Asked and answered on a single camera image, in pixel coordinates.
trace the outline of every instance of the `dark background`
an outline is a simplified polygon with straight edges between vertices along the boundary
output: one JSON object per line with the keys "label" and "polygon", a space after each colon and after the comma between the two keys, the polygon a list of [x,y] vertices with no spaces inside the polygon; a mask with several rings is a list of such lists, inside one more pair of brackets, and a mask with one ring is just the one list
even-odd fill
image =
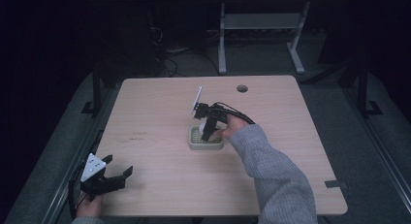
{"label": "dark background", "polygon": [[[322,61],[364,58],[408,120],[410,1],[314,0],[304,28],[329,32]],[[233,2],[239,11],[290,8],[285,0]],[[0,0],[0,222],[87,75],[99,68],[108,86],[127,77],[155,77],[161,51],[150,43],[150,26],[163,30],[166,44],[201,48],[204,31],[218,29],[218,16],[215,1]]]}

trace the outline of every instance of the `gray carpet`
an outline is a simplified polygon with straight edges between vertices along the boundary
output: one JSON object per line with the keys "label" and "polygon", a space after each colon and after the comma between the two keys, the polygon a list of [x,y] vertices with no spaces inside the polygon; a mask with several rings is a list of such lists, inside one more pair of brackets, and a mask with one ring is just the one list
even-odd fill
{"label": "gray carpet", "polygon": [[[317,60],[325,39],[324,34],[304,34],[298,51],[306,68],[304,75],[294,70],[285,43],[289,35],[276,35],[268,40],[243,47],[226,48],[227,76],[293,75],[298,81],[309,79],[328,68]],[[194,50],[170,55],[178,65],[177,77],[217,76],[215,65],[217,47],[206,50],[206,57]],[[171,61],[166,61],[173,68]],[[336,84],[336,73],[315,85],[302,85],[302,95],[314,120],[332,168],[343,185],[342,192],[348,204],[343,215],[319,217],[319,223],[411,223],[411,215],[400,200],[373,141],[362,125],[361,117],[350,103],[347,94],[356,87],[343,90]],[[110,116],[118,87],[103,88],[104,108],[96,118],[81,113],[85,102],[91,101],[91,77],[87,77],[62,116],[60,124],[48,142],[42,158],[18,197],[6,223],[42,223],[56,189],[62,182],[79,145],[91,145],[99,130],[104,130]],[[389,147],[398,167],[411,175],[411,127],[396,109],[383,84],[371,76],[368,96],[376,101],[384,115],[372,116],[370,122],[380,138]],[[107,223],[185,223],[186,218],[114,218],[105,217]],[[70,223],[65,205],[57,223]],[[228,219],[211,219],[207,223],[229,223]]]}

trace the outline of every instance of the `small container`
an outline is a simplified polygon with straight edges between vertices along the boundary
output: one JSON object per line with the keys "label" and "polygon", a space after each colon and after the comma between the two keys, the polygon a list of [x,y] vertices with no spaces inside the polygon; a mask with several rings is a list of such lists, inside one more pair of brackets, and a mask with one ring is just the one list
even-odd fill
{"label": "small container", "polygon": [[188,142],[190,148],[194,150],[210,150],[210,149],[222,149],[224,147],[224,141],[222,138],[217,138],[213,141],[203,141],[200,136],[199,126],[192,126],[190,128],[190,134],[188,135]]}

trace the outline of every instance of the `black cable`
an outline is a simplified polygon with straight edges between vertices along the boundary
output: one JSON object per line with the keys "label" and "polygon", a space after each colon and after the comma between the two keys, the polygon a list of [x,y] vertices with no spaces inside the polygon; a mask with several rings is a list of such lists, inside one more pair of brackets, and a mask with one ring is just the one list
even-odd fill
{"label": "black cable", "polygon": [[216,102],[215,104],[226,106],[226,107],[228,107],[228,108],[230,108],[230,109],[232,109],[232,110],[234,110],[234,111],[236,111],[236,112],[241,113],[240,111],[236,110],[235,108],[233,108],[233,107],[231,107],[231,106],[229,106],[229,105],[226,105],[226,104],[224,104],[224,103],[222,103],[222,102]]}
{"label": "black cable", "polygon": [[70,214],[74,219],[76,219],[76,212],[77,212],[77,208],[76,208],[76,204],[75,204],[75,184],[76,181],[79,178],[79,172],[81,169],[83,169],[85,166],[84,163],[81,163],[72,173],[72,176],[70,177],[69,180],[69,191],[68,191],[68,200],[69,200],[69,207],[70,207]]}
{"label": "black cable", "polygon": [[164,59],[171,61],[171,62],[175,65],[175,69],[174,69],[174,71],[173,71],[171,74],[170,74],[169,68],[168,68],[166,65],[164,65],[165,68],[166,68],[166,70],[167,70],[167,72],[169,73],[169,78],[171,78],[171,77],[173,77],[173,76],[177,73],[178,65],[177,65],[177,63],[176,63],[174,60],[172,60],[172,59],[170,59],[170,58],[168,58],[168,57],[165,57]]}
{"label": "black cable", "polygon": [[[242,43],[242,38],[245,39],[247,42],[246,43]],[[236,35],[236,36],[230,36],[228,35],[226,37],[226,41],[225,41],[225,46],[227,48],[244,48],[244,47],[248,47],[250,45],[253,45],[255,43],[253,43],[251,41],[251,39],[249,37],[244,37],[244,36],[240,36],[240,34]]]}
{"label": "black cable", "polygon": [[186,75],[183,75],[183,74],[181,74],[181,73],[175,73],[176,75],[179,75],[179,76],[182,76],[182,77],[188,77],[188,76],[186,76]]}
{"label": "black cable", "polygon": [[235,111],[226,110],[226,109],[220,109],[220,108],[206,108],[206,109],[203,109],[203,111],[219,111],[219,112],[225,112],[225,113],[227,113],[227,114],[231,114],[231,115],[234,115],[234,116],[236,116],[236,117],[238,117],[238,118],[241,118],[241,119],[245,120],[248,124],[255,124],[255,122],[254,122],[250,117],[248,117],[247,115],[245,115],[245,114],[243,114],[243,113],[241,113],[241,112],[235,112]]}
{"label": "black cable", "polygon": [[87,197],[87,194],[84,194],[84,197],[81,199],[81,201],[79,201],[79,203],[77,204],[77,207],[81,205],[81,203],[85,200],[86,197]]}
{"label": "black cable", "polygon": [[194,48],[188,48],[188,49],[185,49],[185,50],[182,50],[182,51],[178,51],[178,52],[169,52],[169,55],[172,55],[172,56],[177,56],[177,55],[189,55],[189,54],[199,55],[199,56],[202,56],[202,57],[204,57],[205,59],[207,59],[207,60],[211,63],[211,65],[212,65],[212,67],[214,68],[214,70],[217,72],[217,75],[220,76],[220,73],[219,73],[218,68],[217,68],[217,66],[215,65],[214,61],[213,61],[210,57],[208,57],[207,55],[205,55],[204,53],[196,52]]}
{"label": "black cable", "polygon": [[330,220],[326,216],[322,216],[322,217],[328,224],[332,224],[332,222],[330,222]]}

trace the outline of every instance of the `hole in table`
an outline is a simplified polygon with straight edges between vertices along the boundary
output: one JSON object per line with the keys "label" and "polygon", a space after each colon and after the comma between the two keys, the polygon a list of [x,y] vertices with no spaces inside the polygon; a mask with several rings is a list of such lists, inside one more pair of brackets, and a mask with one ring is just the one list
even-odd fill
{"label": "hole in table", "polygon": [[248,87],[246,85],[238,85],[237,86],[237,91],[241,93],[245,93],[248,91]]}

